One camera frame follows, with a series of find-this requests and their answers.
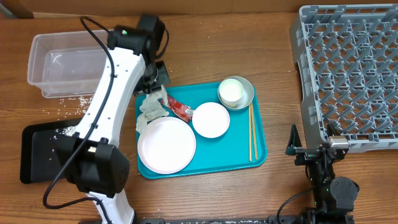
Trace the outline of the white napkin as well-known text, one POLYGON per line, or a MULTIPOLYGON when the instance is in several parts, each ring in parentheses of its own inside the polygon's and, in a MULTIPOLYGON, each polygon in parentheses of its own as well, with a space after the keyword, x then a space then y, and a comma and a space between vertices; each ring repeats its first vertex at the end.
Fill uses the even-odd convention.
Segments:
POLYGON ((136 131, 138 133, 143 132, 148 122, 169 115, 169 112, 165 110, 160 100, 165 100, 166 105, 168 104, 167 91, 163 85, 160 86, 160 90, 146 95, 146 98, 140 105, 139 110, 141 114, 136 119, 136 131))

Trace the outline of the red sauce packet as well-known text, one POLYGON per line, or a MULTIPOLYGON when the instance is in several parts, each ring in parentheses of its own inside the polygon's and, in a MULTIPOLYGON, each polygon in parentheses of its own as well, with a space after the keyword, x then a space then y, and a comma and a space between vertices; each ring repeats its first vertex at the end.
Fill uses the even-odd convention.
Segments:
POLYGON ((192 120, 194 109, 177 101, 170 95, 167 95, 167 100, 160 101, 166 108, 172 111, 178 118, 189 123, 192 120))

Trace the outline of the small white plate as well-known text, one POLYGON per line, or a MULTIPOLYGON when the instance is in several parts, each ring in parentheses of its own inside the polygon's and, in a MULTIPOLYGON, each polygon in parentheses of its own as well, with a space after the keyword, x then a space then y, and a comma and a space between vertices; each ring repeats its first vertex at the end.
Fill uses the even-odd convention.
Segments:
POLYGON ((207 102, 194 111, 192 124, 195 131, 204 138, 218 138, 228 130, 230 116, 221 104, 207 102))

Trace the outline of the large white plate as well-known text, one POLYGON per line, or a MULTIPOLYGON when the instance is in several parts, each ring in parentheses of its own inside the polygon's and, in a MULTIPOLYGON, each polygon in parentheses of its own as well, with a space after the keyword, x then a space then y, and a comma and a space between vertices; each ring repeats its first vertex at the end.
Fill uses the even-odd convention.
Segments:
POLYGON ((137 152, 152 172, 173 174, 189 165, 197 141, 191 127, 181 119, 163 117, 150 122, 141 132, 137 152))

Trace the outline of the white cup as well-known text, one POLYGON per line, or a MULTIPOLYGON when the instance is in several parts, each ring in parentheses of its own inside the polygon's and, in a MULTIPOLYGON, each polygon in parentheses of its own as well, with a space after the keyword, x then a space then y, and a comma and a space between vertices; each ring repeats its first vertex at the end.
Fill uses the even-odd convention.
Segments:
POLYGON ((223 80, 218 88, 221 102, 230 108, 234 108, 238 105, 243 97, 243 93, 244 88, 241 82, 232 78, 223 80))

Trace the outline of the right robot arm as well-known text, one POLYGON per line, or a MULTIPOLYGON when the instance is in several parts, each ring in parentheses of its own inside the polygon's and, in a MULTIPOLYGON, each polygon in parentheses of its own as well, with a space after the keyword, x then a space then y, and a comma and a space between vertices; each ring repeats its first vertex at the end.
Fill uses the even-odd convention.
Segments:
POLYGON ((287 218, 289 223, 354 223, 349 212, 354 210, 354 201, 359 185, 347 177, 337 177, 333 164, 345 158, 349 151, 348 140, 331 125, 327 126, 328 140, 317 148, 304 149, 296 128, 292 125, 290 139, 285 150, 295 156, 296 166, 305 166, 311 187, 287 199, 278 209, 276 222, 282 223, 282 209, 291 201, 309 192, 313 193, 314 207, 307 208, 299 216, 287 218))

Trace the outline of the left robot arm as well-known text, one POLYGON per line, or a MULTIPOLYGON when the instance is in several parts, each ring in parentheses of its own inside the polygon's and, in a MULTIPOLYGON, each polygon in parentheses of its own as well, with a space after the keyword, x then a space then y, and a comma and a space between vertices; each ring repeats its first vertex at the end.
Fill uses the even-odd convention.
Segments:
POLYGON ((169 31, 158 16, 143 14, 137 27, 116 26, 108 31, 107 43, 99 45, 107 55, 103 74, 91 104, 71 136, 58 138, 55 152, 62 168, 47 187, 42 203, 60 209, 92 201, 101 223, 136 223, 136 213, 124 190, 130 162, 119 150, 124 115, 134 95, 160 91, 170 84, 163 37, 169 31), (65 176, 86 197, 51 205, 48 197, 65 176))

